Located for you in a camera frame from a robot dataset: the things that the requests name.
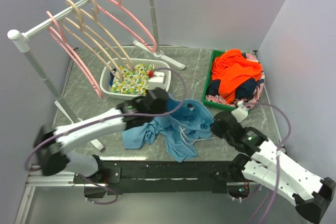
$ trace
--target green plastic bin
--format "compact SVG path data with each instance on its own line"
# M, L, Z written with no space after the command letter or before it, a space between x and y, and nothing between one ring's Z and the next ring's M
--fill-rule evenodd
M228 105L223 105L223 104L219 104L216 102L209 102L205 99L206 96L206 90L208 89L208 87L210 86L211 83L211 66L212 66L212 62L214 62L216 57L220 57L223 53L223 51L219 51L219 50L213 50L212 51L212 55L211 55L211 60L210 60L210 64L209 64L209 69L208 69L208 74L206 76L206 82L205 82L205 87L203 90L203 95L202 95L202 102L205 106L210 107L210 108L215 108L215 109L219 109L219 110L227 110L227 111L232 111L235 108L228 106Z

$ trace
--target gray marble table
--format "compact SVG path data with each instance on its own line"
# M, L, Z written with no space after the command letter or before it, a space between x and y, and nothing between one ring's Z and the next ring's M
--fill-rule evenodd
M142 50L134 47L126 47L125 49L131 58L147 59L149 56ZM180 70L180 73L187 84L187 97L201 100L212 49L181 47L163 47L162 49L167 56L186 65L186 68ZM99 83L103 64L94 57L92 53L85 49L79 49L78 54ZM182 84L178 77L174 75L172 75L169 92L172 93L173 97L177 100L183 95ZM122 102L122 100L111 97L99 99L86 77L75 64L73 64L67 80L64 97L77 117L84 120L99 115ZM265 93L261 96L260 102L267 103ZM217 109L209 110L213 115L219 112ZM55 126L65 124L69 124L69 121L62 113L57 112ZM245 119L242 124L243 126L253 126L259 129L275 143L278 143L269 107L254 107L248 118ZM97 154L105 160L174 160L166 152L166 145L162 135L157 136L152 145L145 144L140 150L125 150L120 132L106 135L99 140L105 146L103 152L99 152L90 143L77 148L76 152L89 155ZM231 161L238 154L238 152L233 147L229 146L224 139L219 139L217 137L213 140L196 142L195 148L198 151L198 157L189 159L190 161Z

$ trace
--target yellow floral garment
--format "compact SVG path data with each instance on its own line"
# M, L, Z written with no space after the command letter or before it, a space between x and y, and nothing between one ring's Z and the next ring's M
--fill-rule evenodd
M119 81L117 78L114 78L111 92L136 95L144 94L146 89L148 89L148 71L153 70L154 65L140 63L134 66L133 72L123 66L119 67L124 75L124 80Z

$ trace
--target white drawstring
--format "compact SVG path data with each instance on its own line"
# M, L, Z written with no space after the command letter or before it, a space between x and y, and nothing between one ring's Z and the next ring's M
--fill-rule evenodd
M181 136L181 139L182 141L186 144L186 145L193 145L195 142L197 141L202 141L202 140L211 140L211 139L214 139L214 137L210 137L210 138L199 138L199 139L196 139L196 140L190 140L189 137L187 137L187 135L184 133L184 130L180 125L180 136ZM191 143L187 143L187 141L183 138L182 134L191 142Z

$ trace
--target orange garment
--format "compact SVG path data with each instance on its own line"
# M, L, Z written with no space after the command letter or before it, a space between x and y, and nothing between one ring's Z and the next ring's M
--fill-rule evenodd
M262 70L260 63L245 59L239 49L215 58L211 67L212 80L221 80L218 93L228 104L235 100L236 89L250 78L259 80Z

